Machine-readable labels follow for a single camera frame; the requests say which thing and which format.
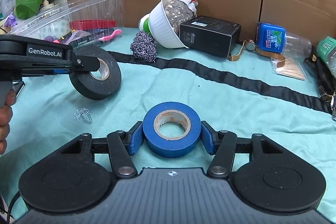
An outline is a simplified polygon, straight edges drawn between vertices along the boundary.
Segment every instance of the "finger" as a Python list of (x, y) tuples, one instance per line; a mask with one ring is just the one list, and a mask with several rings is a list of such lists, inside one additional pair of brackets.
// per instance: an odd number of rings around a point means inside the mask
[(11, 90), (10, 92), (8, 92), (6, 96), (6, 104), (12, 106), (15, 104), (15, 102), (16, 102), (16, 93), (15, 90)]
[(0, 141), (3, 141), (4, 139), (7, 138), (9, 130), (10, 130), (9, 124), (0, 127)]
[(12, 108), (8, 105), (4, 105), (0, 108), (0, 126), (5, 126), (9, 123), (13, 116)]
[(5, 153), (5, 150), (7, 148), (7, 141), (3, 140), (0, 142), (0, 155), (3, 155)]

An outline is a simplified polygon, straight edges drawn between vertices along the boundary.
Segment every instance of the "black box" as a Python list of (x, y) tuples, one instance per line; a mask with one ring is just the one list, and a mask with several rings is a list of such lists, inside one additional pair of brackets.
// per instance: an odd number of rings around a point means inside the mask
[(196, 50), (227, 58), (237, 44), (241, 25), (199, 16), (180, 24), (180, 40)]

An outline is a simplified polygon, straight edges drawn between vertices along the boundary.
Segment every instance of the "blue gripper pad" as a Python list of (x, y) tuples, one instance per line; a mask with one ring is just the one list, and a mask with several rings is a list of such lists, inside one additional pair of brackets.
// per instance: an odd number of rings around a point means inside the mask
[(64, 70), (64, 69), (54, 69), (53, 71), (54, 71), (54, 73), (56, 73), (58, 75), (67, 75), (67, 74), (69, 74), (69, 72), (67, 70)]
[(199, 137), (201, 138), (201, 141), (207, 153), (210, 155), (214, 155), (216, 153), (216, 149), (212, 141), (212, 135), (210, 131), (204, 126), (203, 123), (201, 123), (201, 125), (202, 125), (201, 134)]
[(142, 145), (144, 140), (144, 134), (142, 130), (142, 123), (139, 125), (139, 127), (134, 131), (131, 139), (131, 143), (128, 146), (128, 154), (130, 156), (135, 155), (138, 152), (138, 149)]

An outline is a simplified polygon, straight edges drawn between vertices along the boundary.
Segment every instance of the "blue electrical tape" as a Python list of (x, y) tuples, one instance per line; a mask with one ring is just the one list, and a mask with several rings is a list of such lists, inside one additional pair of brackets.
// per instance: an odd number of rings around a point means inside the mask
[[(166, 137), (159, 132), (166, 122), (181, 124), (185, 133), (178, 137)], [(189, 106), (177, 102), (165, 102), (152, 107), (142, 123), (147, 145), (159, 156), (177, 158), (187, 155), (196, 145), (201, 133), (201, 120)]]

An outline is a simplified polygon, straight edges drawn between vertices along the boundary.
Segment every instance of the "watch face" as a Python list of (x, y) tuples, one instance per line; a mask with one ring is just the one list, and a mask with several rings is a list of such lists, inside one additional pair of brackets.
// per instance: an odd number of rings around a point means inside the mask
[(245, 47), (246, 47), (246, 49), (248, 50), (248, 51), (250, 51), (250, 52), (253, 52), (253, 51), (255, 51), (255, 43), (254, 42), (252, 42), (252, 41), (248, 41), (247, 43), (246, 43), (246, 45), (245, 45)]

